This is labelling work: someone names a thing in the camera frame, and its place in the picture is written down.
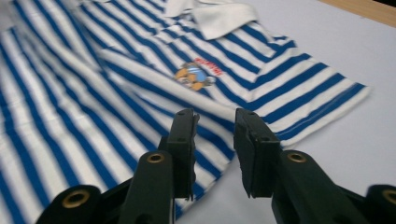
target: brass grommet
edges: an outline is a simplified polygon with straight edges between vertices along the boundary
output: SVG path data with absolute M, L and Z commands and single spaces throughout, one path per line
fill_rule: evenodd
M 90 198 L 90 193 L 85 189 L 77 189 L 71 193 L 69 193 L 64 200 L 62 201 L 62 205 L 65 208 L 75 208 L 84 204 Z
M 148 162 L 151 162 L 151 163 L 157 163 L 157 162 L 161 162 L 163 160 L 165 160 L 165 156 L 160 153 L 155 153 L 148 157 Z
M 297 152 L 289 153 L 288 158 L 295 162 L 306 162 L 306 157 Z
M 394 189 L 384 189 L 382 191 L 382 196 L 388 200 L 388 202 L 396 204 L 396 190 Z

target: fabric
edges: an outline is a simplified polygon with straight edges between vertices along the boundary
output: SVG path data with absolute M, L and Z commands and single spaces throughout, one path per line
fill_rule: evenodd
M 233 159 L 237 107 L 289 147 L 369 93 L 256 21 L 206 38 L 196 18 L 230 4 L 167 17 L 161 0 L 13 1 L 0 37 L 0 223 L 33 223 L 71 186 L 130 178 L 183 108 L 201 117 L 198 200 Z M 190 205 L 177 200 L 177 216 Z

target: cartoon character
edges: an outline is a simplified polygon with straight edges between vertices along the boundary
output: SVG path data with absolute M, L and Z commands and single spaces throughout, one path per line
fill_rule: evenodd
M 197 63 L 184 63 L 174 79 L 195 91 L 211 86 L 216 81 L 214 77 L 209 77 Z

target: white table surface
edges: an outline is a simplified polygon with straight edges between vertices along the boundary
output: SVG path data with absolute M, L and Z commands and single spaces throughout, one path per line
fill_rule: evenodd
M 345 117 L 295 149 L 311 155 L 344 188 L 396 186 L 396 28 L 316 0 L 240 0 L 253 5 L 268 30 L 288 35 L 304 51 L 373 92 Z M 276 223 L 271 199 L 249 199 L 234 160 L 219 183 L 177 221 Z

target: blue and white striped shirt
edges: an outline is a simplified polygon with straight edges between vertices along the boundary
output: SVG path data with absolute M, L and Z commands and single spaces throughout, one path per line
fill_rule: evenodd
M 256 21 L 209 37 L 221 23 L 203 27 L 199 13 L 222 20 L 237 6 L 220 2 L 174 17 L 162 0 L 12 2 L 14 26 L 0 36 L 1 223 L 34 222 L 71 186 L 130 178 L 183 108 L 201 116 L 199 199 L 233 158 L 237 107 L 289 147 L 368 94 Z M 177 215 L 190 205 L 177 201 Z

